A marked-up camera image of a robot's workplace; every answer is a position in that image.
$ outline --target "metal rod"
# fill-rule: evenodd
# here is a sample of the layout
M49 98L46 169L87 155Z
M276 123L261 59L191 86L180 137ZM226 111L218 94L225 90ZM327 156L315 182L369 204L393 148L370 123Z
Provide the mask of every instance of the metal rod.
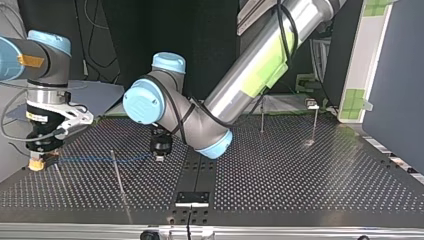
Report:
M315 131L317 128L318 111L319 111L319 108L315 110L314 129L312 129L312 142L315 142Z
M262 99L261 102L261 133L264 133L264 127L265 127L265 111L264 111L264 102L265 98Z
M115 152L113 150L110 150L110 155L113 160L113 165L115 166L116 178L118 179L119 188L121 190L121 193L125 194L124 186L122 185L122 181L121 181L121 174L119 173L118 162L116 161L116 157L115 157Z

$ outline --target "yellow label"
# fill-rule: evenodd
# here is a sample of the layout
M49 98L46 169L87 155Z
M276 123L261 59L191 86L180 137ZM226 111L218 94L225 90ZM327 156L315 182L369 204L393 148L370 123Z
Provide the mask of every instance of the yellow label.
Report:
M47 116L35 115L30 112L26 112L26 117L32 121L36 122L48 122L49 118Z
M292 49L294 35L289 29L286 29L286 35L289 49ZM281 35L265 43L256 59L250 63L251 66L247 68L247 79L243 83L242 92L254 98L265 86L271 88L287 71L287 54L283 55L282 44Z
M43 65L44 58L21 54L18 56L18 61L22 66L40 68Z

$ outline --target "wire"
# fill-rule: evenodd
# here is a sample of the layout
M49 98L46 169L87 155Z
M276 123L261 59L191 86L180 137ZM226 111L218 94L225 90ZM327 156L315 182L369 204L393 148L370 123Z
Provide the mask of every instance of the wire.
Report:
M84 108L84 112L83 113L87 113L88 112L88 108L87 106L83 105L83 104L71 104L71 103L67 103L68 106L70 107L82 107Z
M121 71L118 72L118 74L116 75L116 77L112 81L112 84L116 84L118 82L120 76L121 76Z
M18 31L18 29L15 27L15 25L12 23L12 21L10 21L9 17L6 15L6 13L1 10L1 12L3 13L3 15L6 17L6 20L10 23L10 25L13 27L13 29L16 31L16 33L21 37L26 39L27 38L27 34L26 34L26 30L25 30L25 26L24 26L24 21L21 18L21 15L15 10L13 9L13 7L9 6L8 4L6 4L5 2L0 2L0 7L3 6L7 9L9 9L18 19L19 24L21 25L21 29L22 29L22 34Z
M283 14L282 14L281 8L280 8L281 5L282 5L281 4L281 0L277 0L278 24L280 26L281 39L283 41L283 49L282 49L283 50L283 53L282 53L282 57L284 58L284 55L287 56L287 66L289 66L289 68L290 68L291 66L293 66L293 64L292 64L292 58L291 58L291 54L290 54L290 50L289 50L289 45L288 45L288 42L287 42L286 30L284 29Z
M22 150L20 150L14 143L8 142L8 144L10 146L12 146L19 154L21 154L22 156L31 158L31 156L29 154L24 153Z
M41 141L41 140L44 140L44 139L48 139L48 138L54 137L54 136L59 135L59 134L63 134L65 132L64 129L56 129L53 132L51 132L47 135L44 135L42 137L30 138L30 139L13 137L13 136L9 136L8 134L6 134L6 132L4 130L4 119L6 117L7 110L9 110L10 106L16 101L16 99L18 99L25 92L26 92L25 90L20 91L12 99L10 99L10 101L4 106L4 109L3 109L1 116L0 116L0 118L1 118L1 120L0 120L0 133L1 133L1 135L3 135L3 137L5 137L9 140L13 140L13 141L35 142L35 141Z
M50 87L46 87L46 88L36 88L36 87L28 87L28 86L21 86L21 85L16 85L16 84L10 84L10 83L4 83L4 82L0 82L0 85L5 86L5 87L10 87L10 88L16 88L16 89L25 89L25 90L42 90L42 91L65 91L65 90L79 90L79 89L84 89L87 87L87 84L81 82L81 86L76 86L76 87L70 87L70 88L50 88Z
M184 123L181 121L181 115L178 112L177 104L175 104L175 101L172 98L172 95L169 93L168 89L166 89L166 87L157 78L151 75L143 75L141 76L141 78L154 82L159 87L159 89L165 93L168 100L171 102L172 110L174 111L174 115L177 118L177 124L178 124L177 127L181 133L181 140L183 141L184 144L187 144L185 131L184 131Z
M11 121L9 121L9 122L7 122L7 123L4 123L4 124L3 124L3 126L7 126L7 125L9 125L9 124L11 124L11 123L14 123L14 122L16 122L16 121L18 121L18 119L13 119L13 120L11 120Z
M322 79L322 77L321 77L321 75L318 71L318 64L317 64L317 58L316 58L316 55L315 55L314 44L311 44L311 50L312 50L311 51L312 52L312 60L313 60L313 65L314 65L313 67L315 69L315 72L317 73L317 78L318 78L318 82L321 85L321 89L324 92L325 97L328 99L328 102L333 107L334 111L336 111L337 115L339 115L339 110L337 109L336 105L334 105L334 103L331 101L330 97L328 96L327 91L325 90L325 87L324 87L323 79Z
M187 239L188 240L191 240L191 231L190 231L191 210L192 210L192 208L190 208L190 214L188 215L188 221L187 221L187 226L186 226L186 229L187 229Z
M99 0L97 0L97 3L96 3L96 7L95 7L95 9L94 9L94 22L96 21L96 19L97 19L97 9L98 9L98 7L99 7ZM90 60L91 61L93 61L93 63L94 64L96 64L97 66L99 66L99 67L101 67L101 68L108 68L108 67L110 67L110 66L112 66L112 64L114 64L115 62L116 62L116 60L118 60L118 58L117 57L115 57L115 58L113 58L109 63L107 63L107 64L101 64L101 63L99 63L99 62L97 62L95 59L94 59L94 57L93 56L91 56L91 43L93 42L93 36L94 36L94 29L95 29L95 26L93 26L92 28L91 28L91 33L90 33L90 37L89 37L89 40L88 40L88 58L90 58Z
M15 27L15 25L12 23L12 21L9 19L9 17L6 15L6 13L2 9L0 9L0 11L3 13L4 17L9 22L9 24L13 28L13 30L15 30L16 34L18 34L18 36L22 39L25 38L24 36L22 36L22 34L19 32L19 30Z
M290 22L290 26L292 28L293 37L294 37L294 43L292 46L292 50L289 50L288 41L287 41L287 35L284 28L283 23L283 13L286 16L287 20ZM281 0L277 0L277 17L278 17L278 24L281 30L281 39L283 42L283 56L287 55L287 66L289 69L293 66L293 60L297 52L297 48L299 46L299 32L296 27L296 22L293 19L293 16L291 15L290 11L281 3Z
M93 64L91 64L88 59L87 59L87 52L85 51L84 48L84 39L83 39L83 35L82 35L82 29L81 29L81 21L80 21L80 16L79 16L79 11L78 11L78 2L77 0L74 0L74 7L75 7L75 16L77 18L77 24L78 24L78 30L79 30L79 38L82 44L82 56L83 56L83 60L85 61L85 64L87 65L87 67L90 67L92 70L94 70L97 73L97 79L99 79L100 77L104 78L107 82L111 82L107 77L105 77L104 75L102 75L100 73L100 71L93 66ZM84 80L87 80L89 77L89 75L86 75L86 77L84 78Z
M95 27L98 27L98 28L101 28L101 29L109 29L108 27L98 25L91 20L90 16L88 16L88 13L87 13L87 3L88 3L88 0L85 0L85 2L84 2L84 13L85 13L85 17L87 18L87 20Z

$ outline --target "black curtain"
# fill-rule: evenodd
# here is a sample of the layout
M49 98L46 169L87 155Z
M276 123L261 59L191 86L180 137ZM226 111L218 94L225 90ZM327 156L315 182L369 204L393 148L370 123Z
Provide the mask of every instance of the black curtain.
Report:
M187 61L186 96L205 99L237 57L238 0L103 0L126 88L151 69L152 56Z

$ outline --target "metal bracket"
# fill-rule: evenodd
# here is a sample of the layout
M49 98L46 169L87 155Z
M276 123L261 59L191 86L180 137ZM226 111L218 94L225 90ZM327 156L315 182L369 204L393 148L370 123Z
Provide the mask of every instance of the metal bracket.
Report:
M175 202L176 207L209 207L209 192L180 192Z
M253 23L276 4L276 0L248 0L237 16L237 35L241 36Z
M374 105L370 102L368 102L367 100L364 100L364 106L363 109L366 111L372 111L372 109L374 108Z

